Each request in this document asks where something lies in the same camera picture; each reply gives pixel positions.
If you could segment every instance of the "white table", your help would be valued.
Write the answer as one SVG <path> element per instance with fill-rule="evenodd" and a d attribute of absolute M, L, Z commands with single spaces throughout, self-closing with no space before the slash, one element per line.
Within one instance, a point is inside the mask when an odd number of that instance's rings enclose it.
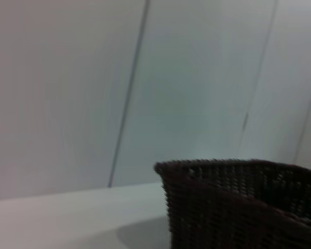
<path fill-rule="evenodd" d="M 160 183 L 0 201 L 0 249 L 169 248 Z"/>

